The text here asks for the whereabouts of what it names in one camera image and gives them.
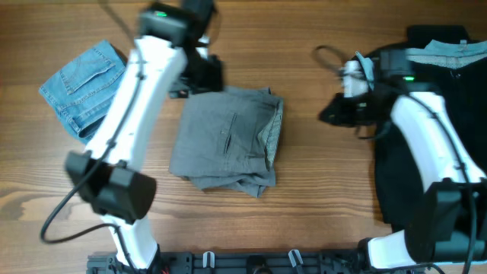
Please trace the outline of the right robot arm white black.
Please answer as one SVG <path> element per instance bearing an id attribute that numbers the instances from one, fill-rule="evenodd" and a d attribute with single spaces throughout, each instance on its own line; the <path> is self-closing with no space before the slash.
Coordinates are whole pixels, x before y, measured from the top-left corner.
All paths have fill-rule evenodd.
<path id="1" fill-rule="evenodd" d="M 383 48 L 325 68 L 340 77 L 342 91 L 320 119 L 375 128 L 374 181 L 394 228 L 363 240 L 356 266 L 485 263 L 485 50 Z"/>

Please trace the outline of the grey shorts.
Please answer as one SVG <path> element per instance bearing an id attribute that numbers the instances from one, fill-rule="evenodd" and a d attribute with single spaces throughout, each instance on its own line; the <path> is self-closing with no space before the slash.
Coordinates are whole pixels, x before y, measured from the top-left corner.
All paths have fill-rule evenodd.
<path id="1" fill-rule="evenodd" d="M 201 190 L 228 188 L 259 198 L 276 184 L 284 100 L 269 88 L 227 86 L 186 100 L 169 171 Z"/>

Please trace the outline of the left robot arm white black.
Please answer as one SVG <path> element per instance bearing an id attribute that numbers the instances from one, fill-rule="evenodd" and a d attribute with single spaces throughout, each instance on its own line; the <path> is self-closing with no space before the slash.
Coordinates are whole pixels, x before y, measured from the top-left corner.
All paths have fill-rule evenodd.
<path id="1" fill-rule="evenodd" d="M 110 229 L 116 255 L 105 272 L 159 273 L 161 255 L 148 211 L 157 183 L 142 173 L 145 152 L 167 98 L 220 91 L 221 60 L 208 53 L 206 30 L 218 12 L 212 0 L 174 7 L 150 4 L 113 102 L 82 153 L 72 152 L 65 169 L 73 193 Z"/>

